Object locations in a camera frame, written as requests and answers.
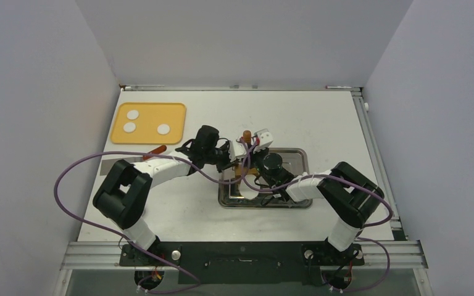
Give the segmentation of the wooden rolling pin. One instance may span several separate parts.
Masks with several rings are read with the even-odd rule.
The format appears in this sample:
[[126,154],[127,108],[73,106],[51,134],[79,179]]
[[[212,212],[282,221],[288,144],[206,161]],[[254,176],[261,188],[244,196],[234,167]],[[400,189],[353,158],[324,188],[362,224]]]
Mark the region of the wooden rolling pin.
[[[250,149],[250,147],[252,147],[251,131],[244,130],[242,133],[242,136],[236,140],[238,142],[242,142],[243,144],[245,144],[247,149]],[[250,170],[247,168],[248,157],[249,157],[249,154],[246,155],[242,160],[237,160],[237,164],[234,167],[235,179],[240,179],[243,175],[259,176],[259,172],[257,170],[255,169]]]

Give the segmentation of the white dough piece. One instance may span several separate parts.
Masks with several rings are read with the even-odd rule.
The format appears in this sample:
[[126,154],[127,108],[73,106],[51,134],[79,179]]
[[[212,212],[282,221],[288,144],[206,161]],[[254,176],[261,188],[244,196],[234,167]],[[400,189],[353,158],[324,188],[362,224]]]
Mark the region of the white dough piece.
[[246,187],[246,186],[240,187],[239,192],[240,192],[241,196],[246,200],[255,199],[259,195],[258,191],[252,190],[251,188]]

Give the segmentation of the stainless steel tray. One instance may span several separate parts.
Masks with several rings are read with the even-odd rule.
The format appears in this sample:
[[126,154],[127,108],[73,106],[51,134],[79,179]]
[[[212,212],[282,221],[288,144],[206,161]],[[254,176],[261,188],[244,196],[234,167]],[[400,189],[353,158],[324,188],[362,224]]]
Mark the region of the stainless steel tray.
[[[301,175],[309,169],[306,152],[299,148],[273,148],[273,153],[279,154],[283,159],[283,168],[294,176]],[[220,185],[218,190],[218,202],[223,208],[263,208],[263,209],[306,209],[311,207],[313,201],[303,200],[294,202],[283,200],[280,196],[272,192],[259,192],[257,198],[252,200],[244,199],[240,192],[240,187],[250,185],[266,189],[267,182],[260,176],[247,175],[244,181],[231,185]]]

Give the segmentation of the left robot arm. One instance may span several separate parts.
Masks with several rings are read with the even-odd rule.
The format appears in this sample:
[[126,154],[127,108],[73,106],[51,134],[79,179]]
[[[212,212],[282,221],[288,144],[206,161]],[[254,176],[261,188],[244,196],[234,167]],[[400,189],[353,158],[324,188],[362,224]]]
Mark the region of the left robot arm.
[[164,182],[189,176],[214,165],[222,171],[246,155],[242,141],[226,141],[218,146],[219,131],[203,125],[194,139],[174,151],[152,156],[142,162],[116,161],[93,197],[93,205],[122,230],[137,246],[135,257],[144,265],[159,257],[159,238],[143,218],[149,191]]

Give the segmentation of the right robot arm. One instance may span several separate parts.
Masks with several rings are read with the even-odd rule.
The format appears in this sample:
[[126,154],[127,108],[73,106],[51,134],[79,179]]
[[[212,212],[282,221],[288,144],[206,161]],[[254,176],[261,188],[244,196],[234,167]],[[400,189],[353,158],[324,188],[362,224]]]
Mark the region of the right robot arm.
[[338,216],[325,239],[324,256],[332,264],[339,264],[349,255],[352,243],[364,228],[379,205],[385,206],[383,191],[347,162],[339,162],[323,173],[303,173],[294,176],[283,167],[283,158],[276,153],[248,153],[243,160],[243,171],[256,169],[268,188],[258,192],[271,192],[282,201],[300,203],[323,199]]

